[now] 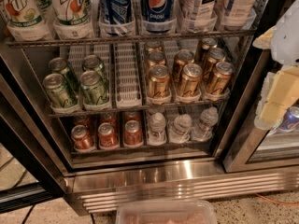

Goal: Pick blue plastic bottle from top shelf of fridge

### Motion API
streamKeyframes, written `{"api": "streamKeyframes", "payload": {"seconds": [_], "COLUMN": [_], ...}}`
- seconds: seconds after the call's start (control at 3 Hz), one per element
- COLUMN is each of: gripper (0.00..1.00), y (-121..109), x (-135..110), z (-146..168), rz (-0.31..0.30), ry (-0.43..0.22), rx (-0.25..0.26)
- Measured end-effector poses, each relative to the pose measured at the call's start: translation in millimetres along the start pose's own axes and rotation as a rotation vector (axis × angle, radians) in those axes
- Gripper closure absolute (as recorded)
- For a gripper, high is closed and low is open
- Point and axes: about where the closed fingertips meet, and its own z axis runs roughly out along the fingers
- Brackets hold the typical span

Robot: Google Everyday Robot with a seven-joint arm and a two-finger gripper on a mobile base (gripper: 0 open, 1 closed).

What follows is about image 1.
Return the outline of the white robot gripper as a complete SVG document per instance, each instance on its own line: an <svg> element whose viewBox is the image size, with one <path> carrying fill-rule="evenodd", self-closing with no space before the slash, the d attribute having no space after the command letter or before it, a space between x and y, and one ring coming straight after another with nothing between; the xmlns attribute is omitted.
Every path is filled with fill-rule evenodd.
<svg viewBox="0 0 299 224"><path fill-rule="evenodd" d="M272 59L287 66L269 72L263 81L254 125L270 130L279 125L287 109L299 99L299 0L276 23L271 38Z"/></svg>

